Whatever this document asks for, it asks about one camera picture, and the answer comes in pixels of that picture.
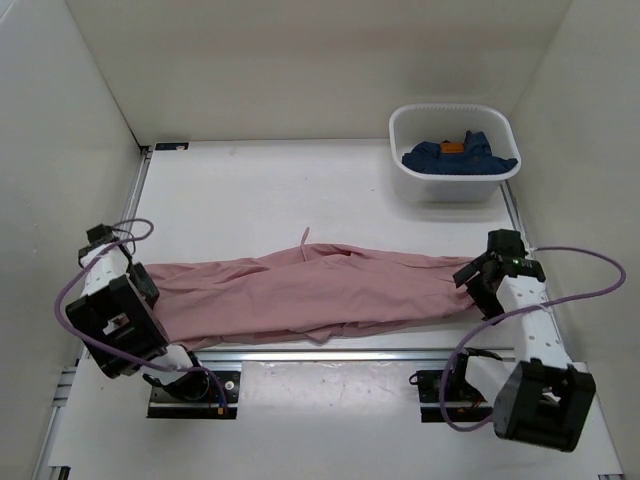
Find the pink trousers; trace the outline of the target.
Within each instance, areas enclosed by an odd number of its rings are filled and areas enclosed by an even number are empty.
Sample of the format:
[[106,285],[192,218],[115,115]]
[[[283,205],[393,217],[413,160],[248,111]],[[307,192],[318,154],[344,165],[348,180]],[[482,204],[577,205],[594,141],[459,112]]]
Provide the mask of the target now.
[[191,350],[358,337],[421,326],[474,306],[453,275],[467,257],[302,242],[259,258],[146,267],[167,338]]

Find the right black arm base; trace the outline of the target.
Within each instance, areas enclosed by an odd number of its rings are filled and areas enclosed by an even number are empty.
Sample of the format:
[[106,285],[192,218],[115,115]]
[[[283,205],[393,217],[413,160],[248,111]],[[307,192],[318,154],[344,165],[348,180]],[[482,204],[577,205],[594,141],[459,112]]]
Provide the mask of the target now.
[[444,422],[439,407],[441,390],[454,423],[479,422],[493,413],[483,395],[465,380],[468,361],[473,357],[502,361],[501,356],[489,350],[465,348],[456,356],[446,383],[442,382],[442,370],[417,370],[409,377],[409,384],[418,389],[422,423]]

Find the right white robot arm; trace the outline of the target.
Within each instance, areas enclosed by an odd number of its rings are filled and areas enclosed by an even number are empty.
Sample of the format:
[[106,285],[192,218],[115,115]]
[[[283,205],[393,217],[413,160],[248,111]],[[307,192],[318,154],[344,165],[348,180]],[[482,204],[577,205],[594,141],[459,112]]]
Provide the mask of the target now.
[[479,393],[492,409],[496,436],[562,452],[580,439],[596,393],[579,371],[543,306],[545,274],[532,259],[485,253],[453,276],[486,319],[511,323],[515,361],[478,349],[458,353],[444,370],[440,394],[470,400]]

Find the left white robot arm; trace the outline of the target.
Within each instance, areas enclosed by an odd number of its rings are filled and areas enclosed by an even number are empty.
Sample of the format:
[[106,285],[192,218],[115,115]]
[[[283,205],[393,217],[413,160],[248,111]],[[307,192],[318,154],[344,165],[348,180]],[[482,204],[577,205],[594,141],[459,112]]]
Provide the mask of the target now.
[[79,265],[89,267],[79,299],[65,307],[71,325],[112,348],[166,367],[158,371],[106,352],[86,347],[109,378],[141,375],[143,380],[180,401],[199,401],[211,388],[210,377],[194,354],[171,345],[153,313],[159,290],[142,263],[123,246],[101,256],[104,247],[84,247]]

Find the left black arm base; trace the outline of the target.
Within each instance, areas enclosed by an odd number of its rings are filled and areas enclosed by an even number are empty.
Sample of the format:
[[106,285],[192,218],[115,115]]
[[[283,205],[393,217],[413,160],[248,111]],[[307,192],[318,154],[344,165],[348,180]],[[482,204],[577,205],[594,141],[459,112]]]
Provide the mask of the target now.
[[241,389],[240,370],[214,371],[222,390],[204,373],[187,373],[169,385],[150,375],[143,379],[151,385],[147,406],[150,419],[235,420]]

